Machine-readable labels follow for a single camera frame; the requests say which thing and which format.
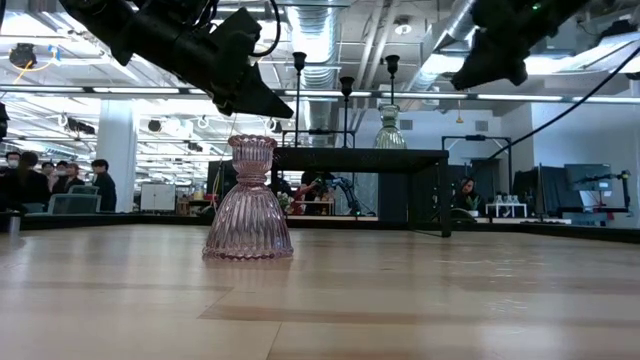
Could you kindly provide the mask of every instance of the pink glass vase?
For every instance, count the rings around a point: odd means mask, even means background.
[[[275,140],[254,135],[229,138],[238,184],[225,196],[213,221],[205,257],[228,260],[277,259],[293,254],[284,214],[264,184]]]

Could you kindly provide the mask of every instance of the computer monitor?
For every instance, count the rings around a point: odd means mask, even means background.
[[[570,190],[611,191],[613,188],[611,179],[601,178],[611,175],[609,164],[568,164],[564,168]]]

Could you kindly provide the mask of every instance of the chair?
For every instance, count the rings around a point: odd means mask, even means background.
[[[27,213],[29,214],[44,212],[44,204],[41,204],[41,203],[27,203],[27,204],[22,204],[22,206],[24,206],[24,208],[27,209]]]
[[[97,186],[73,185],[69,188],[69,194],[98,195],[98,190]]]
[[[100,211],[100,195],[55,194],[49,201],[49,215],[95,214]]]

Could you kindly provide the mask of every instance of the clear glass vase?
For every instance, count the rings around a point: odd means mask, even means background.
[[[277,143],[264,136],[229,138],[238,184],[225,196],[213,221],[205,257],[228,260],[277,259],[293,254],[284,214],[264,184]]]
[[[406,149],[407,143],[396,127],[400,107],[391,104],[381,105],[378,110],[382,120],[382,129],[378,131],[373,147],[376,149]]]

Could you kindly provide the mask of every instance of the person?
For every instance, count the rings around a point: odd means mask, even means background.
[[[43,174],[33,170],[38,164],[38,155],[25,152],[20,157],[14,172],[7,173],[0,181],[0,193],[11,204],[43,204],[46,206],[51,197],[49,180]]]
[[[474,191],[475,184],[473,178],[465,177],[462,179],[453,207],[467,211],[477,210],[481,215],[484,215],[484,200]]]
[[[100,211],[116,211],[116,183],[109,175],[109,162],[105,159],[96,159],[91,163],[94,180],[93,186],[98,187],[98,195],[102,196]]]
[[[16,151],[9,151],[4,155],[7,160],[7,166],[0,169],[0,176],[4,176],[8,173],[15,171],[20,163],[20,153]]]
[[[67,186],[67,167],[69,163],[61,160],[56,164],[56,171],[53,174],[53,185],[51,186],[52,194],[65,194],[67,191],[65,187]]]
[[[314,201],[316,197],[321,197],[322,192],[326,191],[326,182],[327,180],[333,180],[335,176],[328,172],[315,172],[315,171],[305,171],[302,173],[302,177],[300,178],[300,188],[298,189],[298,193],[294,198],[301,197],[302,199],[307,201]],[[319,215],[322,213],[322,210],[326,208],[325,205],[321,204],[306,204],[304,214],[305,215]]]
[[[53,185],[58,181],[58,177],[56,176],[54,169],[55,167],[50,161],[43,162],[42,165],[40,165],[40,173],[46,176],[49,180],[49,191],[53,189]]]
[[[84,185],[84,181],[80,180],[78,178],[78,175],[80,175],[80,166],[78,166],[78,164],[76,164],[76,163],[69,164],[69,166],[67,166],[66,183],[64,185],[64,192],[65,193],[68,193],[69,189],[71,189],[72,186],[75,186],[75,185],[83,186]]]

